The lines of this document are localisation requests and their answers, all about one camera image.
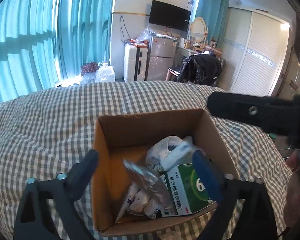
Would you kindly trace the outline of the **dark red patterned bag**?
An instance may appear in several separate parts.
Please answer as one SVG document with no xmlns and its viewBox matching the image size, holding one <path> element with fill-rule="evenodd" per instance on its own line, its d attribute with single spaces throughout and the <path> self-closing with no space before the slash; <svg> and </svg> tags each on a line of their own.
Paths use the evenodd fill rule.
<svg viewBox="0 0 300 240">
<path fill-rule="evenodd" d="M 96 62 L 89 62 L 81 66 L 81 77 L 89 73 L 95 73 L 99 66 Z"/>
</svg>

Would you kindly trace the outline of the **teal pill blister pack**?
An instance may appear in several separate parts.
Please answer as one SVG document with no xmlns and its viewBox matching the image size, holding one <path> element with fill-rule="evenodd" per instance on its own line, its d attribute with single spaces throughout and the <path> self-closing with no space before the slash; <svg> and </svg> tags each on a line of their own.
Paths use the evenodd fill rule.
<svg viewBox="0 0 300 240">
<path fill-rule="evenodd" d="M 147 196 L 154 199 L 163 210 L 167 210 L 173 215 L 176 214 L 168 188 L 157 173 L 125 159 L 123 159 L 123 165 L 132 182 L 136 183 Z"/>
</svg>

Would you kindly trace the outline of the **black wall television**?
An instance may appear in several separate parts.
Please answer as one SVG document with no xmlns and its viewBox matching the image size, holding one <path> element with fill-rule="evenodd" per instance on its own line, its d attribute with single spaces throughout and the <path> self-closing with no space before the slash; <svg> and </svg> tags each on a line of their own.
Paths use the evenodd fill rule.
<svg viewBox="0 0 300 240">
<path fill-rule="evenodd" d="M 153 0 L 149 15 L 149 23 L 170 29 L 187 31 L 191 12 L 168 3 Z"/>
</svg>

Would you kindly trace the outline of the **teal curtain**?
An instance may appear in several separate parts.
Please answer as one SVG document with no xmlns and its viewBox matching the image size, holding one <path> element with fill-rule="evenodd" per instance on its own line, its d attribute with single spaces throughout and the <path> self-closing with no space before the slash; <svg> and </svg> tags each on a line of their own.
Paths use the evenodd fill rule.
<svg viewBox="0 0 300 240">
<path fill-rule="evenodd" d="M 208 27 L 207 41 L 216 41 L 217 48 L 224 40 L 229 0 L 199 0 L 196 17 L 201 17 Z"/>
<path fill-rule="evenodd" d="M 0 3 L 0 103 L 58 83 L 53 51 L 54 3 L 55 0 Z"/>
<path fill-rule="evenodd" d="M 61 80 L 90 62 L 108 62 L 113 0 L 55 0 L 55 61 Z"/>
</svg>

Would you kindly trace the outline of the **middle teal curtain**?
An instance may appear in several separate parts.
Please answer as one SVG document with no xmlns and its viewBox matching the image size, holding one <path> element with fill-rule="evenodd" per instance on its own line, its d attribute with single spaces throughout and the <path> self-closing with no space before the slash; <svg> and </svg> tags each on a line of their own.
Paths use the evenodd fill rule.
<svg viewBox="0 0 300 240">
<path fill-rule="evenodd" d="M 55 61 L 61 80 L 90 62 L 108 62 L 113 0 L 55 0 Z"/>
</svg>

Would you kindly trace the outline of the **black jacket on chair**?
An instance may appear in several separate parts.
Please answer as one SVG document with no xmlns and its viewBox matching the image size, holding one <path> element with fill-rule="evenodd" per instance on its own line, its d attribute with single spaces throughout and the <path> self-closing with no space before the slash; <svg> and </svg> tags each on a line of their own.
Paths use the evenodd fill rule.
<svg viewBox="0 0 300 240">
<path fill-rule="evenodd" d="M 177 82 L 213 86 L 221 73 L 221 63 L 215 55 L 194 54 L 183 60 Z"/>
</svg>

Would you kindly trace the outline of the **white cloth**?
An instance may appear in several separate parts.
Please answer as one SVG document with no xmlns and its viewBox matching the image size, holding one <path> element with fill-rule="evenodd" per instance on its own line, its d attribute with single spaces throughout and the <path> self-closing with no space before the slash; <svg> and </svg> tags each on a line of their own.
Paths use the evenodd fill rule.
<svg viewBox="0 0 300 240">
<path fill-rule="evenodd" d="M 154 198 L 147 195 L 136 183 L 133 183 L 127 194 L 127 212 L 135 216 L 147 216 L 156 219 L 160 206 Z"/>
</svg>

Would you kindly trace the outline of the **green 666 medicine box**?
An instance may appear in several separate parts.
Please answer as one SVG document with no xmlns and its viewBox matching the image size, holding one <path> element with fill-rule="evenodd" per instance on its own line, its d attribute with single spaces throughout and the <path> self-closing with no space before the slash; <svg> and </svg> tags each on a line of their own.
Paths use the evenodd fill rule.
<svg viewBox="0 0 300 240">
<path fill-rule="evenodd" d="M 160 176 L 173 202 L 171 209 L 161 209 L 162 217 L 192 215 L 202 211 L 213 201 L 193 165 L 177 165 Z"/>
</svg>

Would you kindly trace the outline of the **white suitcase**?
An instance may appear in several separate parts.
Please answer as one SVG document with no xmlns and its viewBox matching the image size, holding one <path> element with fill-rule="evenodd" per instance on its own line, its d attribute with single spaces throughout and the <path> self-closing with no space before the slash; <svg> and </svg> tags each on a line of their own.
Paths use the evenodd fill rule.
<svg viewBox="0 0 300 240">
<path fill-rule="evenodd" d="M 147 47 L 125 45 L 123 79 L 125 82 L 145 81 L 147 66 Z"/>
</svg>

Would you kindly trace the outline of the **light blue sock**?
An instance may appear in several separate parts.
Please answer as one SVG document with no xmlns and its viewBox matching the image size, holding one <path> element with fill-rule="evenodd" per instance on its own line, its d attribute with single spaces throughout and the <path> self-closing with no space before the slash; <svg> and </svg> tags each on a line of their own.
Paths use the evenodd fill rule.
<svg viewBox="0 0 300 240">
<path fill-rule="evenodd" d="M 192 154 L 192 144 L 183 141 L 180 145 L 174 148 L 166 158 L 160 161 L 158 171 L 167 172 L 177 165 L 188 164 L 192 160 Z"/>
</svg>

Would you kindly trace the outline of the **large clear water jug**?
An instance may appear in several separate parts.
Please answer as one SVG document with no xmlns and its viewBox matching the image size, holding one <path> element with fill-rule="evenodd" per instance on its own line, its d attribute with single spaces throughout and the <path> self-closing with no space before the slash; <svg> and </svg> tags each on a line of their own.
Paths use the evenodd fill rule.
<svg viewBox="0 0 300 240">
<path fill-rule="evenodd" d="M 110 66 L 107 62 L 100 62 L 98 64 L 98 70 L 96 71 L 95 81 L 97 83 L 115 82 L 115 79 L 114 67 Z"/>
</svg>

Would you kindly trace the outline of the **left teal curtain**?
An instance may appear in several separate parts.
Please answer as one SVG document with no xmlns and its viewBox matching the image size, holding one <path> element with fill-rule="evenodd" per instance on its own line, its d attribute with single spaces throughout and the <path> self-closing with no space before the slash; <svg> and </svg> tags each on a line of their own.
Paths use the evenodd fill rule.
<svg viewBox="0 0 300 240">
<path fill-rule="evenodd" d="M 0 3 L 0 103 L 58 83 L 53 51 L 54 3 L 55 0 Z"/>
</svg>

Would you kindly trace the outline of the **checkered bed quilt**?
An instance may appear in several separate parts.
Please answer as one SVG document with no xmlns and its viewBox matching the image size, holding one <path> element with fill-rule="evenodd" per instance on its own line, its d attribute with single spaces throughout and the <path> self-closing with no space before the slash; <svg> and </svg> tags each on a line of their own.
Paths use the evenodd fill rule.
<svg viewBox="0 0 300 240">
<path fill-rule="evenodd" d="M 102 115 L 206 108 L 215 87 L 172 81 L 111 82 L 41 90 L 0 103 L 0 233 L 12 239 L 29 178 L 67 172 L 93 146 Z M 260 128 L 214 118 L 241 180 L 264 180 L 278 232 L 291 170 Z"/>
</svg>

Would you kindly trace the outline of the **silver refrigerator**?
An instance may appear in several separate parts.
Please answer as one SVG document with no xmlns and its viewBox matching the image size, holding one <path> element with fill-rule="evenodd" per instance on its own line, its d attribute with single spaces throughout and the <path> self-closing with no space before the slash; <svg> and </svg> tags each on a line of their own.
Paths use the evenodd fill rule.
<svg viewBox="0 0 300 240">
<path fill-rule="evenodd" d="M 164 81 L 173 66 L 177 40 L 166 35 L 152 35 L 149 39 L 146 81 Z"/>
</svg>

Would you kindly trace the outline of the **oval vanity mirror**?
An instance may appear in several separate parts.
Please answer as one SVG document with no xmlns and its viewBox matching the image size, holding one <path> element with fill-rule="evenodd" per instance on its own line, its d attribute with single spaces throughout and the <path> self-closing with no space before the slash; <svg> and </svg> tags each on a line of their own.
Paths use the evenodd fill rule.
<svg viewBox="0 0 300 240">
<path fill-rule="evenodd" d="M 195 38 L 196 43 L 204 42 L 208 35 L 208 27 L 202 17 L 197 17 L 190 24 L 190 36 Z"/>
</svg>

